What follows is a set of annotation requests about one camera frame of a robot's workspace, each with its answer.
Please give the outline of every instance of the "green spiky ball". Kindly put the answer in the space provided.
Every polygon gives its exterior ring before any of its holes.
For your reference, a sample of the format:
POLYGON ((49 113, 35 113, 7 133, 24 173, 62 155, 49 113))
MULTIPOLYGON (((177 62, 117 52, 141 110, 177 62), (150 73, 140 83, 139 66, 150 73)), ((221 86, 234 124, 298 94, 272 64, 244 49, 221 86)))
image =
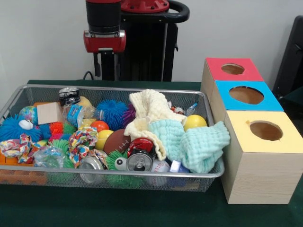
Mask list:
MULTIPOLYGON (((70 158, 67 156, 67 150, 68 150, 68 141, 67 140, 53 140, 50 142, 50 145, 61 148, 63 153, 66 155, 64 159, 64 168, 74 168, 73 163, 71 162, 70 158)), ((48 175, 48 180, 53 183, 63 184, 71 181, 75 177, 75 174, 73 173, 50 173, 48 175)))
POLYGON ((76 127, 69 124, 68 122, 65 122, 64 125, 63 125, 63 134, 72 135, 77 130, 78 129, 76 127))
MULTIPOLYGON (((127 153, 121 154, 119 151, 111 152, 108 157, 106 158, 106 162, 108 164, 109 170, 116 170, 115 161, 119 157, 127 158, 127 153)), ((141 177, 135 176, 127 176, 127 175, 107 175, 107 181, 113 187, 117 188, 129 188, 129 189, 136 189, 139 188, 140 185, 143 183, 143 179, 141 177)))

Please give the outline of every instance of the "stacked boxes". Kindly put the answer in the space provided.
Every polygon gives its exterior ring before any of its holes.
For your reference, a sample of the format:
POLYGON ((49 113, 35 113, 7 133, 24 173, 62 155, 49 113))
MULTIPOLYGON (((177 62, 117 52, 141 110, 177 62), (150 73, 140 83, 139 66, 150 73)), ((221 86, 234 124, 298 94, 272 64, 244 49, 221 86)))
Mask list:
POLYGON ((303 139, 250 59, 207 58, 201 90, 224 121, 228 203, 288 204, 303 172, 303 139))

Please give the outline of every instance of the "brown football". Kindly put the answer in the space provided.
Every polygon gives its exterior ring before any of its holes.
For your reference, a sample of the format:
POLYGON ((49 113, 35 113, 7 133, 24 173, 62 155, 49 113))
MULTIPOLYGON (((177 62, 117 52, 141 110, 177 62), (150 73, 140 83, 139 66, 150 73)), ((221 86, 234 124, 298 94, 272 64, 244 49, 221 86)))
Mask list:
POLYGON ((114 150, 123 153, 128 149, 130 142, 131 138, 124 135, 124 129, 119 129, 113 132, 106 140, 104 145, 104 152, 108 155, 114 150))

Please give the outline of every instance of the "black handle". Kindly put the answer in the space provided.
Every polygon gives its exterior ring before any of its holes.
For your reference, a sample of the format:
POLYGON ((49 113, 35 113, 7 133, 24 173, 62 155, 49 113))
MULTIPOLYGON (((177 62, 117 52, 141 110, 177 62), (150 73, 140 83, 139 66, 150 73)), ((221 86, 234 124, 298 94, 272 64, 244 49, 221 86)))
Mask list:
POLYGON ((148 14, 140 14, 140 13, 129 13, 123 12, 121 13, 122 21, 129 22, 143 22, 143 23, 182 23, 189 19, 189 8, 181 2, 171 1, 169 0, 169 8, 177 11, 177 13, 148 13, 148 14))

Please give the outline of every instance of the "red box top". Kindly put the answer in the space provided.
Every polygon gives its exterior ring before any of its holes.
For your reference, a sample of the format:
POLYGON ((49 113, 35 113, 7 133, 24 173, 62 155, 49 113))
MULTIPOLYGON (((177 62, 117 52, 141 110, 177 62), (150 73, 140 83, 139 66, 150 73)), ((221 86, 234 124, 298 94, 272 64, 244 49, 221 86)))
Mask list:
POLYGON ((264 81, 250 58, 206 58, 214 80, 264 81))

